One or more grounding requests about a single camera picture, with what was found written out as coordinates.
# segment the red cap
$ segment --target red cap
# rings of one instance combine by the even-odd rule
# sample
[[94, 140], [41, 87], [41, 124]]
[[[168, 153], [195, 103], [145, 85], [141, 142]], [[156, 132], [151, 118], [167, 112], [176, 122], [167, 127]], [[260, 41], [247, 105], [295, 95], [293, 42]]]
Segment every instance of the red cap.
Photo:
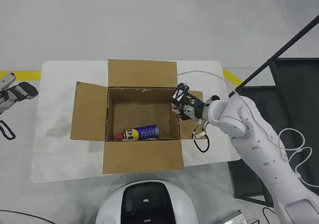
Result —
[[116, 138], [117, 141], [121, 141], [121, 140], [123, 139], [123, 136], [122, 136], [122, 134], [120, 133], [120, 134], [116, 134], [116, 135], [115, 135], [115, 138]]

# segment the white robot body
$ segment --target white robot body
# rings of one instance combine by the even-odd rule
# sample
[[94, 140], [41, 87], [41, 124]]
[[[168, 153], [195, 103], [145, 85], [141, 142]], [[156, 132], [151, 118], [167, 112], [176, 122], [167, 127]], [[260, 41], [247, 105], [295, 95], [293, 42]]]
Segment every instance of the white robot body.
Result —
[[145, 180], [114, 191], [98, 211], [96, 224], [198, 224], [187, 193], [170, 182]]

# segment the white cable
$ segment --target white cable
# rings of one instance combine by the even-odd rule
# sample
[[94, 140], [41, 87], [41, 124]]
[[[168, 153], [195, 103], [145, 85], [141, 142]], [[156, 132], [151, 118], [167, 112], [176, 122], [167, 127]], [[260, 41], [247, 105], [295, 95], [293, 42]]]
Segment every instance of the white cable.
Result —
[[[218, 77], [219, 79], [223, 80], [229, 87], [231, 87], [230, 84], [228, 84], [228, 82], [227, 82], [225, 79], [223, 79], [222, 77], [218, 76], [217, 74], [210, 73], [210, 72], [194, 70], [194, 71], [188, 71], [188, 72], [179, 73], [179, 74], [177, 74], [177, 76], [181, 76], [181, 75], [183, 75], [183, 74], [188, 74], [188, 73], [192, 73], [192, 72], [200, 72], [200, 73], [206, 73], [206, 74], [210, 74], [210, 75], [212, 75], [212, 76], [216, 76], [216, 77]], [[296, 155], [297, 153], [302, 152], [302, 151], [305, 150], [305, 149], [309, 149], [309, 154], [308, 154], [308, 156], [307, 156], [302, 162], [300, 162], [300, 163], [295, 167], [294, 172], [298, 175], [298, 178], [299, 178], [299, 180], [300, 180], [302, 183], [306, 184], [307, 186], [311, 186], [311, 187], [313, 187], [313, 188], [319, 188], [319, 185], [312, 185], [312, 184], [309, 184], [309, 183], [307, 183], [306, 181], [304, 181], [304, 180], [301, 178], [300, 173], [298, 172], [298, 168], [299, 168], [302, 164], [304, 164], [304, 163], [310, 158], [310, 156], [312, 155], [312, 148], [311, 148], [311, 147], [308, 147], [308, 146], [307, 146], [307, 147], [304, 147], [305, 142], [306, 142], [305, 136], [304, 136], [300, 131], [298, 131], [298, 130], [296, 130], [296, 129], [294, 129], [294, 128], [284, 128], [284, 129], [281, 130], [281, 131], [279, 132], [279, 134], [278, 134], [278, 144], [275, 144], [275, 143], [272, 141], [272, 139], [270, 138], [269, 133], [267, 133], [267, 132], [265, 131], [265, 128], [263, 128], [263, 127], [259, 124], [259, 122], [257, 122], [257, 121], [255, 120], [255, 117], [254, 117], [253, 112], [251, 111], [249, 105], [245, 102], [245, 100], [241, 97], [241, 95], [239, 95], [239, 93], [236, 92], [235, 89], [234, 89], [233, 91], [234, 91], [234, 93], [241, 99], [241, 101], [245, 104], [245, 106], [248, 108], [248, 110], [249, 110], [249, 112], [250, 112], [250, 114], [251, 114], [251, 116], [252, 116], [254, 122], [265, 132], [265, 134], [266, 134], [266, 136], [267, 136], [267, 139], [268, 139], [269, 141], [271, 141], [271, 142], [273, 143], [273, 145], [276, 146], [276, 147], [279, 149], [279, 152], [280, 152], [281, 155], [283, 155], [281, 150], [285, 150], [285, 151], [295, 151], [295, 152], [290, 156], [289, 159], [286, 159], [284, 156], [282, 156], [281, 158], [282, 158], [283, 160], [289, 162], [289, 161], [293, 158], [293, 156]], [[282, 147], [281, 147], [280, 136], [281, 136], [281, 134], [282, 134], [284, 131], [286, 131], [286, 130], [292, 130], [292, 131], [297, 132], [298, 134], [300, 134], [300, 136], [302, 137], [303, 142], [302, 142], [302, 144], [301, 144], [299, 147], [296, 147], [296, 148], [282, 148]]]

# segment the box flap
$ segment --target box flap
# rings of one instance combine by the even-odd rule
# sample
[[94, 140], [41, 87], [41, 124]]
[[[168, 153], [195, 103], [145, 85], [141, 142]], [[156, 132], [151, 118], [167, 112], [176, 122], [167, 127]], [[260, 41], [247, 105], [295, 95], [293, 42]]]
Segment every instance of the box flap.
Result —
[[[193, 96], [197, 97], [198, 99], [203, 100], [203, 93], [202, 92], [189, 90], [189, 93], [192, 94]], [[197, 124], [197, 122], [194, 122], [192, 120], [180, 119], [179, 124], [181, 126], [181, 139], [192, 139], [192, 132], [193, 132], [194, 127]], [[198, 128], [197, 134], [199, 134], [200, 132], [201, 132], [201, 129]]]
[[181, 140], [104, 143], [103, 174], [182, 169]]
[[71, 139], [104, 141], [108, 88], [77, 82]]
[[108, 60], [108, 85], [176, 87], [177, 63], [153, 60]]

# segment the cable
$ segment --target cable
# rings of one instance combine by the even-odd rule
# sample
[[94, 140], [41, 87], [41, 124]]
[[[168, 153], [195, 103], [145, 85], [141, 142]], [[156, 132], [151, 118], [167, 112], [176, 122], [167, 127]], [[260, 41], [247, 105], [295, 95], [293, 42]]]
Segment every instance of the cable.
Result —
[[50, 220], [46, 220], [45, 218], [34, 216], [32, 214], [27, 214], [27, 213], [22, 213], [22, 212], [15, 212], [15, 211], [10, 211], [10, 210], [1, 210], [1, 209], [0, 209], [0, 212], [10, 212], [10, 213], [15, 213], [15, 214], [23, 214], [24, 216], [30, 216], [30, 217], [38, 218], [39, 220], [43, 220], [43, 221], [51, 223], [51, 224], [56, 224], [54, 222], [51, 222]]
[[[200, 72], [200, 73], [206, 73], [206, 74], [210, 74], [210, 75], [212, 75], [212, 76], [216, 76], [216, 77], [218, 77], [219, 79], [223, 80], [223, 81], [230, 87], [230, 85], [228, 84], [228, 82], [227, 82], [225, 79], [223, 79], [222, 77], [218, 76], [217, 74], [210, 73], [210, 72], [194, 70], [194, 71], [188, 71], [188, 72], [179, 73], [179, 74], [177, 74], [177, 76], [181, 76], [181, 75], [183, 75], [183, 74], [188, 74], [188, 73], [192, 73], [192, 72]], [[249, 112], [250, 112], [250, 114], [251, 114], [251, 117], [253, 118], [254, 122], [255, 122], [255, 123], [262, 129], [262, 131], [266, 134], [267, 139], [268, 139], [274, 146], [276, 146], [276, 147], [279, 149], [281, 158], [282, 158], [283, 160], [285, 160], [286, 162], [289, 162], [289, 161], [293, 158], [293, 156], [296, 155], [297, 153], [302, 152], [302, 151], [305, 150], [305, 149], [309, 149], [309, 150], [310, 150], [308, 156], [307, 156], [302, 162], [300, 162], [300, 163], [295, 167], [294, 172], [298, 175], [299, 180], [300, 180], [303, 184], [306, 184], [307, 186], [311, 186], [311, 187], [313, 187], [313, 188], [319, 188], [319, 185], [312, 185], [312, 184], [309, 184], [309, 183], [307, 183], [306, 181], [304, 181], [304, 180], [302, 179], [300, 173], [298, 172], [298, 168], [299, 168], [302, 164], [304, 164], [304, 163], [310, 158], [310, 156], [311, 156], [311, 154], [312, 154], [312, 148], [311, 148], [311, 147], [304, 147], [305, 142], [306, 142], [305, 136], [304, 136], [300, 131], [298, 131], [298, 130], [296, 130], [296, 129], [294, 129], [294, 128], [284, 128], [284, 129], [281, 130], [281, 131], [279, 132], [279, 134], [278, 134], [278, 144], [275, 144], [275, 142], [273, 141], [272, 136], [270, 136], [270, 134], [265, 130], [265, 128], [264, 128], [259, 122], [257, 122], [257, 120], [256, 120], [255, 117], [254, 117], [254, 114], [253, 114], [252, 110], [250, 109], [250, 106], [247, 104], [247, 102], [245, 101], [245, 99], [244, 99], [239, 93], [237, 93], [236, 90], [233, 90], [233, 91], [234, 91], [234, 93], [239, 97], [239, 99], [241, 99], [241, 101], [245, 104], [245, 106], [248, 108], [248, 110], [249, 110]], [[286, 131], [286, 130], [292, 130], [292, 131], [297, 132], [298, 134], [300, 134], [300, 136], [302, 137], [303, 142], [302, 142], [302, 144], [301, 144], [299, 147], [296, 147], [296, 148], [282, 148], [282, 147], [281, 147], [281, 139], [280, 139], [280, 136], [281, 136], [281, 134], [282, 134], [284, 131]], [[287, 159], [287, 158], [286, 158], [286, 151], [295, 151], [295, 152], [290, 156], [289, 159]]]
[[207, 134], [204, 134], [204, 137], [206, 138], [206, 142], [207, 142], [207, 147], [206, 147], [205, 150], [202, 150], [202, 149], [198, 146], [197, 142], [195, 141], [195, 131], [196, 131], [196, 129], [194, 129], [194, 131], [193, 131], [193, 133], [192, 133], [192, 139], [193, 139], [193, 141], [194, 141], [194, 144], [195, 144], [195, 146], [198, 148], [198, 150], [199, 150], [200, 152], [206, 153], [206, 152], [209, 150], [209, 147], [210, 147], [209, 137], [208, 137]]
[[274, 214], [276, 214], [276, 212], [274, 212], [273, 210], [271, 210], [271, 209], [268, 208], [268, 207], [262, 208], [262, 214], [264, 215], [264, 217], [265, 217], [267, 223], [270, 224], [269, 219], [266, 217], [266, 214], [265, 214], [265, 210], [266, 210], [266, 209], [269, 210], [270, 212], [274, 213]]
[[[2, 133], [2, 135], [7, 139], [7, 140], [14, 140], [16, 138], [16, 135], [14, 134], [14, 132], [11, 130], [11, 128], [3, 121], [3, 120], [0, 120], [0, 131]], [[8, 136], [6, 134], [6, 132], [4, 131], [3, 129], [3, 126], [5, 126], [5, 128], [8, 130], [8, 132], [11, 134], [11, 136]]]

